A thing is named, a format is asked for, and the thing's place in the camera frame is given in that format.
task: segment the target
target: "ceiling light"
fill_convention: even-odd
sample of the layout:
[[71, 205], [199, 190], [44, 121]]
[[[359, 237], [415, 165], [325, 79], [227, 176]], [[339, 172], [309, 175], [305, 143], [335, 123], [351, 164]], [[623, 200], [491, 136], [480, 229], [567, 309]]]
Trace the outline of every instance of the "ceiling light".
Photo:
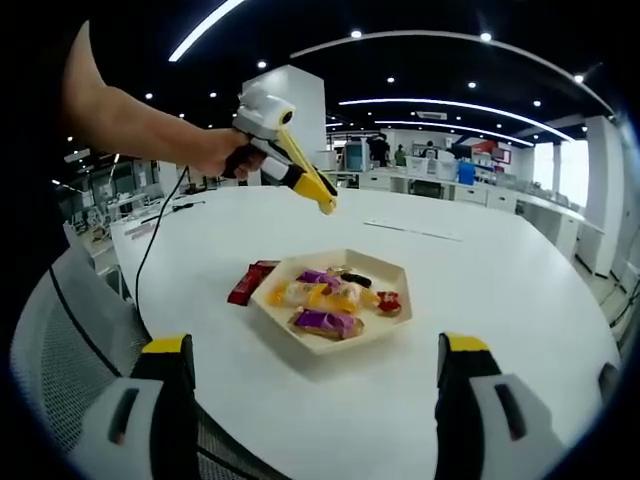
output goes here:
[[476, 132], [476, 133], [484, 133], [487, 135], [492, 135], [494, 137], [499, 137], [499, 138], [504, 138], [505, 140], [511, 140], [514, 141], [516, 143], [521, 143], [523, 145], [526, 145], [528, 147], [532, 147], [533, 144], [530, 142], [526, 142], [524, 140], [520, 140], [519, 138], [515, 138], [515, 137], [510, 137], [509, 135], [504, 135], [502, 133], [497, 133], [497, 132], [490, 132], [488, 130], [480, 130], [478, 128], [471, 128], [471, 127], [461, 127], [460, 125], [448, 125], [446, 123], [433, 123], [433, 122], [404, 122], [404, 121], [396, 121], [396, 120], [382, 120], [382, 121], [377, 121], [376, 123], [378, 124], [396, 124], [396, 125], [422, 125], [425, 127], [440, 127], [440, 128], [455, 128], [456, 130], [467, 130], [469, 132]]
[[454, 102], [450, 100], [434, 100], [429, 98], [373, 98], [367, 100], [350, 100], [346, 102], [340, 102], [339, 105], [363, 105], [370, 103], [429, 103], [434, 105], [446, 105], [449, 107], [463, 107], [463, 108], [471, 108], [474, 110], [481, 110], [483, 112], [495, 113], [496, 115], [502, 115], [504, 117], [513, 118], [514, 120], [518, 120], [520, 122], [528, 123], [529, 125], [533, 125], [534, 127], [538, 127], [542, 130], [546, 130], [549, 133], [553, 133], [563, 140], [567, 140], [569, 142], [574, 139], [569, 135], [562, 133], [555, 128], [552, 128], [544, 123], [538, 122], [531, 118], [523, 117], [522, 115], [517, 115], [515, 113], [506, 112], [504, 110], [499, 110], [497, 108], [485, 107], [483, 105], [476, 105], [474, 103], [464, 103], [464, 102]]
[[228, 0], [223, 5], [220, 5], [213, 12], [209, 14], [200, 24], [193, 29], [193, 31], [178, 45], [178, 48], [169, 57], [170, 62], [177, 62], [180, 57], [185, 54], [187, 50], [198, 40], [204, 32], [213, 27], [222, 17], [224, 17], [231, 10], [236, 8], [245, 0]]

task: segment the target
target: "hexagonal plate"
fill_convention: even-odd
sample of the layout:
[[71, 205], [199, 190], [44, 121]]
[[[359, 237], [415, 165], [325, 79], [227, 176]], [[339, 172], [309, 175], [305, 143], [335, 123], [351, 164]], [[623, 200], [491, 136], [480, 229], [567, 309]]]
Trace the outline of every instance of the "hexagonal plate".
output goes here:
[[[324, 271], [329, 267], [339, 265], [348, 265], [353, 269], [353, 273], [370, 278], [373, 281], [371, 289], [375, 292], [398, 292], [402, 304], [400, 314], [390, 318], [377, 315], [374, 310], [364, 308], [357, 315], [365, 325], [362, 335], [336, 341], [292, 331], [288, 322], [293, 316], [295, 308], [276, 308], [267, 303], [268, 294], [283, 280], [293, 281], [306, 269]], [[404, 269], [353, 250], [332, 250], [282, 259], [280, 264], [253, 293], [251, 303], [257, 305], [291, 337], [316, 355], [345, 350], [375, 340], [393, 332], [397, 327], [411, 320], [411, 301]]]

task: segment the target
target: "hand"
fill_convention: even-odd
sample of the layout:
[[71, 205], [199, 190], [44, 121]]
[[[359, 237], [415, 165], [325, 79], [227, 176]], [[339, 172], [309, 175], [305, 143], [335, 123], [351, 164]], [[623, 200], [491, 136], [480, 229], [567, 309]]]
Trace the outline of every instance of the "hand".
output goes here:
[[[203, 130], [200, 148], [190, 165], [208, 177], [219, 177], [224, 172], [226, 160], [236, 148], [249, 143], [249, 138], [233, 128]], [[249, 172], [255, 172], [264, 161], [264, 155], [247, 159], [234, 173], [238, 180], [246, 180]]]

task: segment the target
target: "white cabinet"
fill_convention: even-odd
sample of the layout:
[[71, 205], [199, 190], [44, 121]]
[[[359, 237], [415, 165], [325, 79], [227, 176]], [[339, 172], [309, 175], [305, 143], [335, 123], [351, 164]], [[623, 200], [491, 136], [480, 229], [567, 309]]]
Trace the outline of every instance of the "white cabinet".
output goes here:
[[508, 190], [489, 190], [487, 192], [487, 207], [502, 210], [507, 213], [515, 213], [516, 196]]
[[487, 204], [487, 190], [484, 188], [457, 186], [453, 192], [454, 202], [476, 203], [478, 205]]
[[376, 175], [363, 173], [360, 175], [360, 188], [365, 190], [391, 191], [391, 177], [388, 175]]

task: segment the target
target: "black ceiling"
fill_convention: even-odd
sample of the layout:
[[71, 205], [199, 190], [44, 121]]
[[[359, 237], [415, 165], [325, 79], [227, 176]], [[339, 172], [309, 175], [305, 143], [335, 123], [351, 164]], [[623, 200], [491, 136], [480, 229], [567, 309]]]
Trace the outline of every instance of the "black ceiling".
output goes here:
[[[433, 37], [359, 41], [290, 60], [296, 51], [363, 33], [441, 30], [492, 33], [505, 42], [549, 60], [569, 72], [588, 72], [587, 84], [614, 101], [607, 58], [616, 41], [599, 31], [606, 9], [586, 3], [543, 0], [246, 0], [205, 33], [177, 62], [169, 56], [221, 0], [105, 2], [92, 20], [94, 55], [105, 80], [168, 113], [185, 114], [201, 127], [229, 126], [243, 81], [291, 63], [325, 80], [327, 112], [355, 127], [372, 120], [416, 120], [411, 111], [446, 111], [463, 125], [514, 134], [529, 125], [473, 110], [423, 105], [338, 106], [350, 99], [418, 97], [477, 103], [546, 122], [571, 114], [606, 110], [578, 86], [519, 55], [489, 44]], [[393, 84], [386, 82], [393, 76]], [[470, 90], [469, 81], [478, 88]], [[209, 92], [218, 96], [209, 98]], [[542, 106], [533, 106], [541, 100]], [[582, 130], [566, 130], [574, 137]], [[551, 140], [541, 134], [540, 140]], [[75, 141], [69, 153], [82, 145]]]

